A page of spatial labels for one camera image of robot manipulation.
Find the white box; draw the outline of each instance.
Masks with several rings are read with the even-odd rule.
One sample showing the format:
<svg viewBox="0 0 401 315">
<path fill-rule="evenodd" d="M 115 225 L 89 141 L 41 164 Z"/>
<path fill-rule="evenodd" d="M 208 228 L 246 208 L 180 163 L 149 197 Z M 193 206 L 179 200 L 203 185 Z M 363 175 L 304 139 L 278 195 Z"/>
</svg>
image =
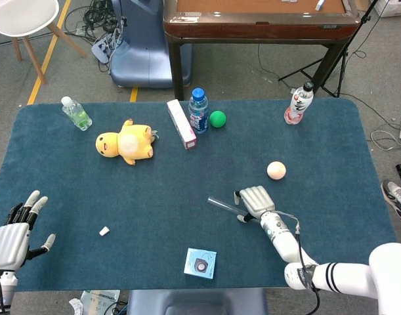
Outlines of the white box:
<svg viewBox="0 0 401 315">
<path fill-rule="evenodd" d="M 377 11 L 378 15 L 381 14 L 386 3 L 387 0 L 378 0 L 377 4 L 375 5 L 375 10 Z M 401 2 L 398 2 L 397 0 L 390 0 L 381 17 L 386 18 L 388 16 L 398 15 L 401 15 Z"/>
<path fill-rule="evenodd" d="M 169 115 L 173 120 L 175 128 L 179 132 L 184 147 L 186 149 L 194 148 L 196 146 L 196 135 L 181 108 L 180 102 L 178 100 L 170 100 L 167 105 Z"/>
</svg>

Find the tripod stand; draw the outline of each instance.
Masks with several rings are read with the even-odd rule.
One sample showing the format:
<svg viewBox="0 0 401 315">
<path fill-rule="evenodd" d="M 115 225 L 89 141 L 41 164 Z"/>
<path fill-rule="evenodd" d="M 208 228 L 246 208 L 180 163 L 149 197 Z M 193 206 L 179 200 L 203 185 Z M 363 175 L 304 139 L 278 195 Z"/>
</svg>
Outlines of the tripod stand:
<svg viewBox="0 0 401 315">
<path fill-rule="evenodd" d="M 362 25 L 364 25 L 367 21 L 371 20 L 371 17 L 369 16 L 369 14 L 371 13 L 372 9 L 374 8 L 374 6 L 377 4 L 378 0 L 373 0 L 371 5 L 369 6 L 368 10 L 365 12 L 365 14 L 363 15 L 363 17 L 361 17 L 360 19 L 360 23 L 358 28 L 356 29 L 356 32 L 354 32 L 353 36 L 350 38 L 349 42 L 346 44 L 345 48 L 343 49 L 342 53 L 339 55 L 339 57 L 337 58 L 337 61 L 334 63 L 333 67 L 331 67 L 330 72 L 327 74 L 327 77 L 324 79 L 323 83 L 321 84 L 321 88 L 327 92 L 329 95 L 331 95 L 332 97 L 340 97 L 340 90 L 342 87 L 342 81 L 343 78 L 345 76 L 345 70 L 346 70 L 346 57 L 348 56 L 348 48 L 349 45 L 352 43 L 353 39 L 355 38 L 356 34 L 359 32 L 360 28 L 362 27 Z M 331 73 L 333 72 L 334 68 L 336 67 L 336 65 L 339 63 L 340 59 L 342 60 L 341 63 L 341 67 L 340 67 L 340 75 L 339 75 L 339 83 L 337 84 L 337 89 L 336 91 L 331 92 L 329 89 L 325 88 L 324 85 L 326 84 L 327 79 L 329 78 L 329 76 L 331 75 Z M 298 72 L 301 72 L 303 75 L 305 75 L 307 78 L 312 79 L 312 77 L 307 74 L 305 72 L 305 70 L 319 62 L 321 62 L 323 60 L 323 58 L 320 58 L 314 62 L 311 62 L 310 64 L 307 64 L 305 67 L 302 67 L 301 69 L 298 69 L 294 72 L 291 72 L 281 78 L 279 78 L 278 81 L 281 81 L 283 79 L 286 79 L 287 77 L 290 77 L 291 75 L 297 74 Z"/>
</svg>

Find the dark blue table mat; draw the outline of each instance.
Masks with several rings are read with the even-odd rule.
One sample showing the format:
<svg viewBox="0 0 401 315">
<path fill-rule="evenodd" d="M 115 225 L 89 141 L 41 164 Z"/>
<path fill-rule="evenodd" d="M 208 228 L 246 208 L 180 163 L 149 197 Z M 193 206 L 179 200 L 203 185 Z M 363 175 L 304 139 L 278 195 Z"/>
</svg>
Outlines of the dark blue table mat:
<svg viewBox="0 0 401 315">
<path fill-rule="evenodd" d="M 49 197 L 32 231 L 52 250 L 17 273 L 18 289 L 163 289 L 285 286 L 286 265 L 258 224 L 209 205 L 234 190 L 263 185 L 276 208 L 301 220 L 303 246 L 319 263 L 368 263 L 395 240 L 356 106 L 316 99 L 296 126 L 287 100 L 210 101 L 226 126 L 185 150 L 164 102 L 84 104 L 94 123 L 83 132 L 58 104 L 18 113 L 0 172 L 0 225 L 38 189 Z M 154 157 L 127 165 L 95 149 L 97 135 L 127 118 L 158 130 Z M 282 161 L 287 175 L 270 180 Z M 100 237 L 103 226 L 111 230 Z M 217 252 L 215 278 L 183 274 L 188 247 Z"/>
</svg>

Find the brown table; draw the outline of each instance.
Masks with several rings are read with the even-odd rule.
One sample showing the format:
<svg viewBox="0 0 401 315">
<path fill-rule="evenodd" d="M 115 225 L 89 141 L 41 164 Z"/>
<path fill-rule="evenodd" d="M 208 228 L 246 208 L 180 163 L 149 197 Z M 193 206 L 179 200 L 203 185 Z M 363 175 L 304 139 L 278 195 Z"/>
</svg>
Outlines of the brown table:
<svg viewBox="0 0 401 315">
<path fill-rule="evenodd" d="M 324 83 L 360 24 L 354 0 L 164 0 L 175 98 L 184 100 L 180 46 L 185 43 L 313 44 L 327 47 L 312 78 Z"/>
</svg>

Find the plush toy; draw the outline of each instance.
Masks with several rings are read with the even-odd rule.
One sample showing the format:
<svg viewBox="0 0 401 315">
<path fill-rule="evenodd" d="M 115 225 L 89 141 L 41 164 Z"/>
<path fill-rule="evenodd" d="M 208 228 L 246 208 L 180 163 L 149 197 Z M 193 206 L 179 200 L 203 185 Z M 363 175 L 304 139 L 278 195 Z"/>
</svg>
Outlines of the plush toy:
<svg viewBox="0 0 401 315">
<path fill-rule="evenodd" d="M 102 133 L 96 138 L 98 152 L 107 158 L 121 155 L 126 163 L 136 164 L 136 159 L 148 159 L 154 155 L 151 143 L 156 131 L 146 125 L 133 125 L 133 120 L 124 122 L 119 133 Z"/>
</svg>

